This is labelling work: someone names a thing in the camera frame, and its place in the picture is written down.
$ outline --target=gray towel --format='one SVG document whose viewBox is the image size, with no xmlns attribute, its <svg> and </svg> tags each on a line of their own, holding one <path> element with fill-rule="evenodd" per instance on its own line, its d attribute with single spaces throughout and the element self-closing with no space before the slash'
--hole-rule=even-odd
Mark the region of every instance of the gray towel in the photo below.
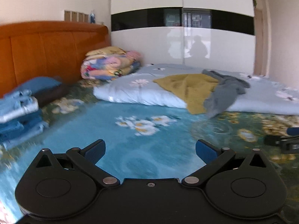
<svg viewBox="0 0 299 224">
<path fill-rule="evenodd" d="M 248 82 L 233 76 L 207 70 L 203 70 L 202 74 L 211 76 L 219 81 L 215 91 L 204 101 L 208 118 L 215 117 L 226 111 L 235 102 L 239 94 L 246 93 L 245 88 L 250 88 Z"/>
</svg>

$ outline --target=bed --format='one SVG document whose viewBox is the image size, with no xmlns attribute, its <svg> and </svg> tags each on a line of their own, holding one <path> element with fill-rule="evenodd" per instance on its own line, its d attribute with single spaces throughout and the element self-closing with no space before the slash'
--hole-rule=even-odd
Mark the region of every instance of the bed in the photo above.
<svg viewBox="0 0 299 224">
<path fill-rule="evenodd" d="M 202 73 L 204 68 L 176 64 L 149 64 L 137 73 L 119 78 L 105 86 L 95 87 L 98 99 L 119 103 L 141 103 L 175 108 L 186 108 L 186 103 L 173 93 L 164 90 L 153 80 L 178 74 Z M 227 109 L 230 112 L 272 113 L 299 115 L 299 92 L 266 77 L 241 72 L 219 71 L 250 84 L 246 93 L 239 95 Z"/>
<path fill-rule="evenodd" d="M 32 30 L 25 32 L 19 26 Z M 278 148 L 263 144 L 266 134 L 285 134 L 287 127 L 298 126 L 298 117 L 225 112 L 207 119 L 205 115 L 191 115 L 181 108 L 98 100 L 93 95 L 93 87 L 105 85 L 97 80 L 80 80 L 79 68 L 87 51 L 109 45 L 108 30 L 103 26 L 30 22 L 0 27 L 0 36 L 0 43 L 6 43 L 6 47 L 0 47 L 1 68 L 10 72 L 1 71 L 2 94 L 9 91 L 3 86 L 4 82 L 12 89 L 40 75 L 58 75 L 73 84 L 67 96 L 42 109 L 49 129 L 15 148 L 1 149 L 0 201 L 12 220 L 21 217 L 14 199 L 15 187 L 41 148 L 62 153 L 71 147 L 83 148 L 97 139 L 104 139 L 106 155 L 97 166 L 121 181 L 124 178 L 181 179 L 204 166 L 195 154 L 196 140 L 202 138 L 217 147 L 230 147 L 238 152 L 261 148 L 289 190 L 283 216 L 299 223 L 299 157 L 282 155 Z"/>
</svg>

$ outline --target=blue floral bedsheet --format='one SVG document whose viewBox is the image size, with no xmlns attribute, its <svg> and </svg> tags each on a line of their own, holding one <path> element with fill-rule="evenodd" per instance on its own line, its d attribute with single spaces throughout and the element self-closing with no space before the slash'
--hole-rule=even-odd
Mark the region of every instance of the blue floral bedsheet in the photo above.
<svg viewBox="0 0 299 224">
<path fill-rule="evenodd" d="M 195 154 L 195 143 L 205 139 L 217 147 L 237 152 L 261 148 L 284 180 L 288 199 L 283 216 L 299 223 L 299 157 L 280 154 L 265 146 L 266 134 L 283 135 L 298 126 L 297 116 L 224 113 L 208 120 L 185 109 L 98 101 L 92 87 L 100 81 L 81 81 L 71 93 L 43 108 L 50 128 L 18 147 L 0 153 L 0 201 L 15 220 L 21 217 L 14 189 L 38 151 L 48 147 L 62 153 L 83 148 L 97 139 L 107 145 L 97 163 L 119 178 L 183 178 L 204 163 Z"/>
</svg>

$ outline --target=wardrobe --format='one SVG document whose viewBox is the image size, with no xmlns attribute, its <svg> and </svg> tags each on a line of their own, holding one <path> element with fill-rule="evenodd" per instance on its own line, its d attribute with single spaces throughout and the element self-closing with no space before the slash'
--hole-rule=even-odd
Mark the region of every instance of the wardrobe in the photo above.
<svg viewBox="0 0 299 224">
<path fill-rule="evenodd" d="M 112 44 L 144 64 L 252 73 L 252 0 L 111 0 Z"/>
</svg>

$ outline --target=orange headboard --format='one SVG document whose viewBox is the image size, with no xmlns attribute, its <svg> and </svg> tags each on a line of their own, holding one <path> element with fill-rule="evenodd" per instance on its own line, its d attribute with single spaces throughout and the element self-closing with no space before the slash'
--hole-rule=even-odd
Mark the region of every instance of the orange headboard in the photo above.
<svg viewBox="0 0 299 224">
<path fill-rule="evenodd" d="M 41 21 L 0 26 L 0 96 L 37 76 L 80 79 L 91 50 L 110 46 L 108 29 L 88 23 Z"/>
</svg>

